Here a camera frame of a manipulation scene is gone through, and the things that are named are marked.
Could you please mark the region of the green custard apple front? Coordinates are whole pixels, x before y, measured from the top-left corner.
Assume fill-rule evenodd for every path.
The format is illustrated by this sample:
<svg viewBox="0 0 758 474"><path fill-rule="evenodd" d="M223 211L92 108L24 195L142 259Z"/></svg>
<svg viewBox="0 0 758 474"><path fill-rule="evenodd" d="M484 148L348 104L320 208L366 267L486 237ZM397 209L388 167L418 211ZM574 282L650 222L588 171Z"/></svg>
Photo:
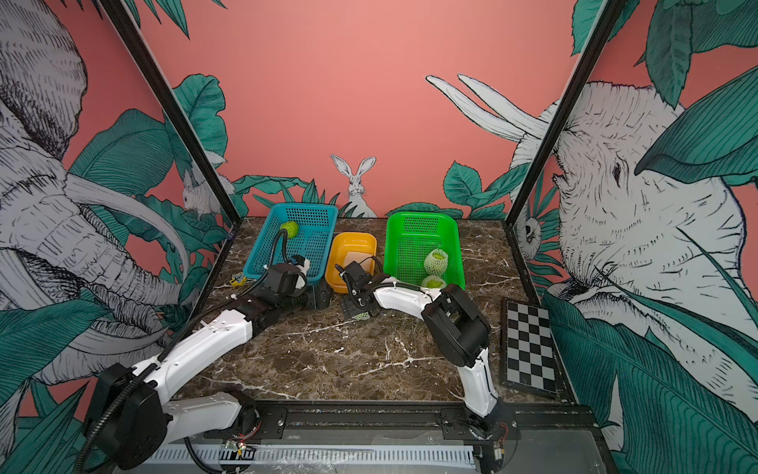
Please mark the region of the green custard apple front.
<svg viewBox="0 0 758 474"><path fill-rule="evenodd" d="M444 288L444 286L446 286L446 283L444 280L440 280L440 278L433 278L432 280L429 280L424 286L426 288Z"/></svg>

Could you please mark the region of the teal plastic basket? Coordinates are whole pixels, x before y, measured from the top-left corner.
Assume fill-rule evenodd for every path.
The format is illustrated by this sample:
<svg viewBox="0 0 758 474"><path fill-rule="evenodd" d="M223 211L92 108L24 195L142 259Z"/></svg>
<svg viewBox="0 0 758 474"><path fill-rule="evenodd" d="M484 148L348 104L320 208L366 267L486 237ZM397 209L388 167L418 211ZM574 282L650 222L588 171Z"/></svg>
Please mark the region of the teal plastic basket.
<svg viewBox="0 0 758 474"><path fill-rule="evenodd" d="M334 205L315 203L277 203L268 212L266 221L243 268L248 280L258 280L272 254L272 244L280 227L288 222L298 225L297 234L287 242L287 258L294 255L310 262L306 278L310 286L315 286L323 278L338 219L338 209Z"/></svg>

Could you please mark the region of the green custard apple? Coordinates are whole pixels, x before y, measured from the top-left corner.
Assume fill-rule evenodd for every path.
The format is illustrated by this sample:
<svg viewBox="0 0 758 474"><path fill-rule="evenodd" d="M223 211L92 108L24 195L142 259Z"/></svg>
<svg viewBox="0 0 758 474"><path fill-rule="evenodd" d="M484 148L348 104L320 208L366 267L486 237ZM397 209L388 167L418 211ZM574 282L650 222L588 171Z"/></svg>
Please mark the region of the green custard apple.
<svg viewBox="0 0 758 474"><path fill-rule="evenodd" d="M446 252L444 252L441 249L435 249L430 253L430 258L437 264L437 265L446 265L448 262L448 255Z"/></svg>
<svg viewBox="0 0 758 474"><path fill-rule="evenodd" d="M291 220L282 223L280 229L286 231L288 239L294 239L299 234L300 226L297 222Z"/></svg>
<svg viewBox="0 0 758 474"><path fill-rule="evenodd" d="M429 280L424 286L426 288L444 288L444 286L446 286L446 283L444 280L440 280L440 278L433 278L432 280Z"/></svg>

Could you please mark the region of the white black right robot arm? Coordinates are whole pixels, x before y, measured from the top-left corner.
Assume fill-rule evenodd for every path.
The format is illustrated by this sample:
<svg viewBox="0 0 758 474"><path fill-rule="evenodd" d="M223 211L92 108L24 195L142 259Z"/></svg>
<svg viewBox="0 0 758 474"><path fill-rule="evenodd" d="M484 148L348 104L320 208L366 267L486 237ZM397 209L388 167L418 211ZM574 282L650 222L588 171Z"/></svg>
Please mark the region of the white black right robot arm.
<svg viewBox="0 0 758 474"><path fill-rule="evenodd" d="M499 395L489 364L492 328L463 288L414 286L387 274L371 275L356 262L336 270L357 306L375 305L424 321L438 351L458 369L468 411L481 419L493 413Z"/></svg>

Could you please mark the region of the bright green plastic basket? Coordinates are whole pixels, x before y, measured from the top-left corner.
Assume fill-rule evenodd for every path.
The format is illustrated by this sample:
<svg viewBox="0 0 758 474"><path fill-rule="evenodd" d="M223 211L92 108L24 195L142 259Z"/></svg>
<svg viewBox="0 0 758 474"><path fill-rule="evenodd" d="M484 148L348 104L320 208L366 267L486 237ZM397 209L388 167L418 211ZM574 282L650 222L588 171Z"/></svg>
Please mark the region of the bright green plastic basket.
<svg viewBox="0 0 758 474"><path fill-rule="evenodd" d="M419 286L430 275L424 267L432 251L447 255L441 275L446 284L465 290L461 242L457 222L441 213L395 213L387 220L383 271L401 282Z"/></svg>

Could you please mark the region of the yellow plastic tub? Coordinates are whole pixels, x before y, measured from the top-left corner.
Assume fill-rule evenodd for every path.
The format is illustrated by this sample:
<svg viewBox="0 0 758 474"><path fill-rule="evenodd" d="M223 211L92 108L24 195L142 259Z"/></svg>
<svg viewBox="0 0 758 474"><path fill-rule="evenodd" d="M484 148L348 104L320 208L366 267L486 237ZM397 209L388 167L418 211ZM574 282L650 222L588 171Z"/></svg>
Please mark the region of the yellow plastic tub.
<svg viewBox="0 0 758 474"><path fill-rule="evenodd" d="M365 272L373 275L375 262L371 259L376 255L377 240L369 233L342 232L338 234L331 248L325 279L327 284L338 294L347 294L347 284L341 279L337 265L345 268L351 262L361 263Z"/></svg>

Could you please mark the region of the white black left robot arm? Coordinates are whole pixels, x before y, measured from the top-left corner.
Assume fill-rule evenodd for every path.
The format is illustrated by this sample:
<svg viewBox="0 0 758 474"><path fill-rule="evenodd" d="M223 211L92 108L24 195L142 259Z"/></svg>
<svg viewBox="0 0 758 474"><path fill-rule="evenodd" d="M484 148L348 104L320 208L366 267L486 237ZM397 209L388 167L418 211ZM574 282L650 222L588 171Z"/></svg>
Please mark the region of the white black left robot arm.
<svg viewBox="0 0 758 474"><path fill-rule="evenodd" d="M192 378L233 349L276 324L286 306L304 294L310 261L286 253L288 233L278 231L264 274L236 299L216 306L218 316L195 316L158 355L126 367L115 363L97 379L82 425L85 442L73 470L88 473L93 450L123 470L148 460L159 448L206 429L225 430L242 409L234 395L175 403L173 396Z"/></svg>

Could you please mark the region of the white foam net sleeve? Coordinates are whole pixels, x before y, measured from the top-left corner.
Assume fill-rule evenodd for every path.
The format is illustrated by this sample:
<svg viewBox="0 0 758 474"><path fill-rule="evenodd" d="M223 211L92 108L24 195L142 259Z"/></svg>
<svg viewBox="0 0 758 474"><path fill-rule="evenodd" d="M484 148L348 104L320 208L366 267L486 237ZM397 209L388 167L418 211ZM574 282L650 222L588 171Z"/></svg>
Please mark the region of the white foam net sleeve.
<svg viewBox="0 0 758 474"><path fill-rule="evenodd" d="M420 286L422 288L445 288L447 286L447 282L444 280L444 278L442 278L442 276L429 275L422 280Z"/></svg>

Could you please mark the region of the green custard apple back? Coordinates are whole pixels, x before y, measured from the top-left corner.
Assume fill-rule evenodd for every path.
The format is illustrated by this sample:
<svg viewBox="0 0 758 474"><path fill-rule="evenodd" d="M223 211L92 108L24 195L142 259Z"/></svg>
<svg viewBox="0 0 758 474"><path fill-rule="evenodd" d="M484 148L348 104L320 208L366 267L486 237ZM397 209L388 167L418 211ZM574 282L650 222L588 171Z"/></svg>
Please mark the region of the green custard apple back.
<svg viewBox="0 0 758 474"><path fill-rule="evenodd" d="M294 239L299 234L300 226L297 222L291 220L282 223L280 229L286 231L288 239Z"/></svg>

